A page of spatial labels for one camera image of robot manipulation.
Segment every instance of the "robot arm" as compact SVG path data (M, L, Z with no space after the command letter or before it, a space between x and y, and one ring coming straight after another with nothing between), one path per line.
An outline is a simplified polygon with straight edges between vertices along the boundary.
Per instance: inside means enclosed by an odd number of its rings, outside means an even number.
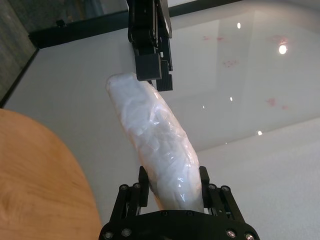
M228 186L210 183L207 169L199 168L202 198L209 214L191 210L162 210L140 215L148 205L149 181L141 166L139 182L123 184L114 204L110 222L99 240L260 240L247 224Z
M173 90L168 0L127 0L128 39L132 43L139 81L156 80L159 92Z

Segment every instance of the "plastic-wrapped object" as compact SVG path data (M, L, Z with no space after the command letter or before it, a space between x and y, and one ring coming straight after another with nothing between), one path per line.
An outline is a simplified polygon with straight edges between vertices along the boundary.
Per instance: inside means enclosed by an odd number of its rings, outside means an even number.
M106 89L145 168L161 210L204 211L198 157L160 94L134 73L111 76Z

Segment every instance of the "glossy white surface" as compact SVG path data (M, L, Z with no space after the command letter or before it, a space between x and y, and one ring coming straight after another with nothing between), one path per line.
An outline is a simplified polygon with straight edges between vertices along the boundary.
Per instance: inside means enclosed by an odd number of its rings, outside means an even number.
M162 96L200 164L213 182L231 186L261 239L317 239L320 234L319 120L299 124L299 130L293 125L320 116L319 22L318 11L257 1L172 19L174 91ZM286 46L285 54L280 45ZM67 144L103 222L109 220L118 186L136 182L139 167L105 82L134 69L126 29L42 49L6 105L43 123ZM289 131L283 132L285 126ZM145 211L156 209L151 201Z

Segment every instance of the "white plastic bag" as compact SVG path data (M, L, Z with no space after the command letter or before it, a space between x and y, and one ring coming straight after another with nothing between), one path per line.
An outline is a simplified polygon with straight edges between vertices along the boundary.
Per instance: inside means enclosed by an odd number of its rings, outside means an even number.
M158 207L203 212L197 154L157 90L134 73L110 77L106 89L138 151Z

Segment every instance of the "wooden table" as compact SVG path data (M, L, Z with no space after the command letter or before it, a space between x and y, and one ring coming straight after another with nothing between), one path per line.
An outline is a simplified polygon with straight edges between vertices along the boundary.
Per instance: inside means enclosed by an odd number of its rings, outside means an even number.
M0 239L97 240L100 230L91 189L65 144L0 109Z

